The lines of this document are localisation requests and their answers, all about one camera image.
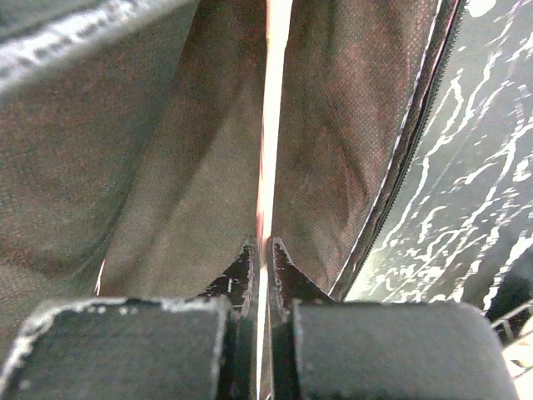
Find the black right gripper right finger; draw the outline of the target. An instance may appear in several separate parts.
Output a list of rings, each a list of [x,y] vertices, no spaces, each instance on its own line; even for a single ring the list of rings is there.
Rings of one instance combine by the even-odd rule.
[[[270,241],[275,399],[515,399],[499,338],[456,302],[336,302]]]

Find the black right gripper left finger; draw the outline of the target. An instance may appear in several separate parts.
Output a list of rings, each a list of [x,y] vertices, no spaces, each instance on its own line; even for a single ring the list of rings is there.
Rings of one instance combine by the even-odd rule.
[[[4,399],[253,399],[257,243],[197,297],[42,302],[1,369]]]

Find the pink racket bag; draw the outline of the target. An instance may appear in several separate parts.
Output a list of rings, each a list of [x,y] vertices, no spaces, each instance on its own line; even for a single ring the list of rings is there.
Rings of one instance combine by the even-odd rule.
[[[273,232],[346,296],[461,1],[295,1]],[[263,1],[1,4],[1,350],[42,301],[191,297],[256,230]]]

